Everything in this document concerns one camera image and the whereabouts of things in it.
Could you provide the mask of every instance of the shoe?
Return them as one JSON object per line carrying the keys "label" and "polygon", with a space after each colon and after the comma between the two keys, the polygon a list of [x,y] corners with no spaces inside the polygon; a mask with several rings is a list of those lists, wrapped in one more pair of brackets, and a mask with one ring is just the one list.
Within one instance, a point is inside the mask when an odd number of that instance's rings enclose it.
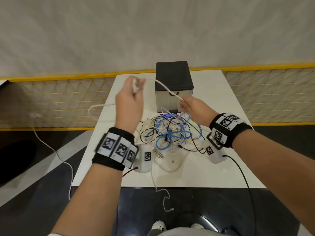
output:
{"label": "shoe", "polygon": [[159,230],[162,230],[163,232],[166,231],[166,226],[165,226],[165,223],[161,220],[159,221],[156,221],[153,225],[152,225],[152,228],[151,229],[159,229]]}
{"label": "shoe", "polygon": [[196,228],[196,229],[204,229],[204,227],[201,224],[193,224],[192,226],[190,226],[191,228]]}

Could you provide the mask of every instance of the black floor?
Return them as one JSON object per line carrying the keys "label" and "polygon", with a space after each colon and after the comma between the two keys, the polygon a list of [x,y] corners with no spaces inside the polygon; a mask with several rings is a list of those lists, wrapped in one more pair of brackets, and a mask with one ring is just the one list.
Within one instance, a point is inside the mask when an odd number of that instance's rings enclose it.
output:
{"label": "black floor", "polygon": [[[255,127],[263,135],[308,157],[314,157],[315,126]],[[85,148],[67,162],[77,170]],[[28,189],[0,207],[1,236],[45,236],[68,203],[69,166],[61,164]],[[163,192],[154,188],[121,189],[118,206],[117,236],[146,235],[156,220],[168,229],[199,222],[210,229],[209,220],[229,235],[252,236],[253,209],[244,188],[169,188],[171,199],[163,209]],[[257,235],[297,235],[299,222],[268,190],[252,189],[257,211]]]}

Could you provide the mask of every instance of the black power cord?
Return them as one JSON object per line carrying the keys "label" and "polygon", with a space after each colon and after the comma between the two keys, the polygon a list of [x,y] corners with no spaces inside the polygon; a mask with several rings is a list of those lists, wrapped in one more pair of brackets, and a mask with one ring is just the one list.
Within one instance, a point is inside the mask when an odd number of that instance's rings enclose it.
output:
{"label": "black power cord", "polygon": [[[123,177],[128,174],[129,172],[133,171],[133,170],[136,170],[138,169],[139,167],[135,167],[135,168],[132,168],[131,170],[128,170],[125,174],[123,174]],[[117,228],[118,228],[118,206],[117,206],[117,209],[116,209],[116,226],[115,226],[115,236],[117,234]]]}
{"label": "black power cord", "polygon": [[253,205],[253,212],[254,212],[254,236],[256,236],[256,233],[257,233],[256,209],[255,209],[255,204],[254,204],[253,196],[252,196],[252,193],[251,193],[251,191],[250,191],[250,187],[248,186],[248,183],[247,183],[247,180],[246,180],[246,178],[245,178],[245,175],[244,175],[244,173],[243,173],[241,167],[238,165],[238,163],[237,163],[233,158],[231,158],[231,157],[228,156],[228,155],[223,155],[223,157],[228,157],[228,158],[232,159],[232,161],[234,161],[234,163],[238,166],[239,170],[241,171],[241,173],[242,173],[242,175],[243,175],[243,177],[244,177],[244,180],[245,180],[246,185],[247,185],[248,192],[249,192],[249,194],[250,194],[250,200],[251,200],[252,205]]}

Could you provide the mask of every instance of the cable connector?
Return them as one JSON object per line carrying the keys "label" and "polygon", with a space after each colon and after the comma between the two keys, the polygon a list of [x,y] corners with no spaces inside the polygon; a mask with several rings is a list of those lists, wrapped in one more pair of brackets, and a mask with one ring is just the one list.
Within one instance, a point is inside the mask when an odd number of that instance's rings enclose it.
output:
{"label": "cable connector", "polygon": [[156,148],[153,148],[153,152],[157,155],[158,158],[164,158],[164,156]]}

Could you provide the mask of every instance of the tabletop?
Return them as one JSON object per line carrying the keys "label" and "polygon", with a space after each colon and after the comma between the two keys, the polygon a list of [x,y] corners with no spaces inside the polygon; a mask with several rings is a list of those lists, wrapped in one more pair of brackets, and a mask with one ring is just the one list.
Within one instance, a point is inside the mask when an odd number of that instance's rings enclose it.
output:
{"label": "tabletop", "polygon": [[[246,114],[236,99],[232,89],[220,70],[191,71],[194,85],[193,96],[202,99],[207,105],[219,113],[233,113],[249,123]],[[129,75],[117,75],[108,95],[106,104],[100,114],[99,120],[93,131],[92,137],[86,148],[82,161],[72,186],[79,186],[84,176],[92,165],[94,150],[105,132],[114,126],[116,110],[115,96],[124,85]],[[155,73],[137,74],[139,78],[155,79]],[[157,116],[155,99],[155,82],[147,81],[144,87],[144,114],[143,119]],[[225,148],[226,154],[231,156],[242,168],[242,171],[251,188],[265,188],[256,176],[243,163],[233,149]],[[246,183],[239,168],[231,160],[227,159],[219,164],[211,163],[207,157],[200,153],[189,153],[181,167],[171,173],[162,170],[153,163],[152,173],[157,187],[235,187],[245,188]],[[122,181],[123,187],[153,187],[150,172],[130,172]]]}

